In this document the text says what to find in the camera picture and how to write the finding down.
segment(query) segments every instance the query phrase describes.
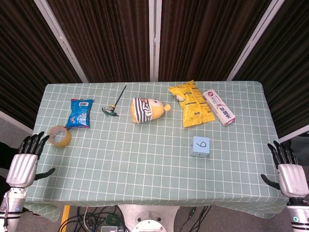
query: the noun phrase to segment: toothpaste box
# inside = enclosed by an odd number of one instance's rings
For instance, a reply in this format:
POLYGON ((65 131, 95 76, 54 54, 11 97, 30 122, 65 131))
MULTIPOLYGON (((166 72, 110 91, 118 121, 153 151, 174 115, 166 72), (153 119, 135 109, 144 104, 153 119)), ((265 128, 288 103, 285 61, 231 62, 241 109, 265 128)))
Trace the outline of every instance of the toothpaste box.
POLYGON ((235 115, 213 89, 204 92, 203 98, 211 111, 217 115, 217 118, 224 126, 235 122, 235 115))

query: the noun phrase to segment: brown curtain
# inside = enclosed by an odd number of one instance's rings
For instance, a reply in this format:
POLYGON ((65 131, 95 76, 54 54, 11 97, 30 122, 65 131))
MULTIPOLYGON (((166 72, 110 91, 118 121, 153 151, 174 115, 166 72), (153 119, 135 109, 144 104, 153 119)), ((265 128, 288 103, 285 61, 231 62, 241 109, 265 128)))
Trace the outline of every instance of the brown curtain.
POLYGON ((309 125, 309 1, 285 1, 234 80, 262 83, 279 138, 309 125))
POLYGON ((162 1, 159 80, 226 80, 270 2, 162 1))
POLYGON ((0 5, 0 110, 33 128, 45 86, 80 79, 33 1, 0 5))
POLYGON ((147 0, 48 0, 90 82, 149 81, 147 0))

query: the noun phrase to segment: yellow chip bag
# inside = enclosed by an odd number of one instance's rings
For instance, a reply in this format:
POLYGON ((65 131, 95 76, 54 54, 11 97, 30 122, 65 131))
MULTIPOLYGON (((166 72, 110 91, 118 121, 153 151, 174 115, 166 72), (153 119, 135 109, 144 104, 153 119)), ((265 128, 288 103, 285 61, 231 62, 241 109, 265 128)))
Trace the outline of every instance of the yellow chip bag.
POLYGON ((169 91, 175 96, 180 107, 183 109, 184 127, 215 120, 215 117, 197 86, 194 84, 194 81, 189 81, 184 85, 170 87, 169 91))

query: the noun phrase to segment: table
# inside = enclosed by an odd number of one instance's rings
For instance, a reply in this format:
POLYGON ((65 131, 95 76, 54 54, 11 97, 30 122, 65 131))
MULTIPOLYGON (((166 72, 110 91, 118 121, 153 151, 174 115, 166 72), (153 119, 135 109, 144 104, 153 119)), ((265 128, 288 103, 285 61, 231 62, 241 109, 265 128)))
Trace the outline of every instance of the table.
POLYGON ((285 207, 286 198, 267 186, 260 174, 278 181, 267 143, 278 140, 262 85, 254 81, 196 82, 203 93, 213 88, 236 115, 227 127, 218 120, 183 128, 182 109, 168 87, 182 82, 47 85, 34 133, 66 125, 71 99, 94 99, 89 129, 70 129, 65 148, 44 147, 37 173, 48 178, 28 188, 26 207, 52 221, 59 205, 116 204, 198 206, 215 204, 263 218, 285 207), (114 104, 127 85, 115 112, 114 104), (161 118, 132 123, 133 97, 169 103, 161 118), (206 158, 188 155, 193 136, 211 140, 206 158))

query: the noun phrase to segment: barcode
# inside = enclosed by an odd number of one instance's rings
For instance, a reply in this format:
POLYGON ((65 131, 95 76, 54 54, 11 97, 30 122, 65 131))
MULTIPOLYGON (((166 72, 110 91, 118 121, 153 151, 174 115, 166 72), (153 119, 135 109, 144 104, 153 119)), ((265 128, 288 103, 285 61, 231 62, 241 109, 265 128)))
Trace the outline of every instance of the barcode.
POLYGON ((213 102, 214 104, 217 104, 217 103, 218 103, 217 100, 216 100, 214 97, 212 97, 211 99, 212 99, 212 102, 213 102))
POLYGON ((78 106, 88 106, 89 103, 87 102, 80 102, 78 106))

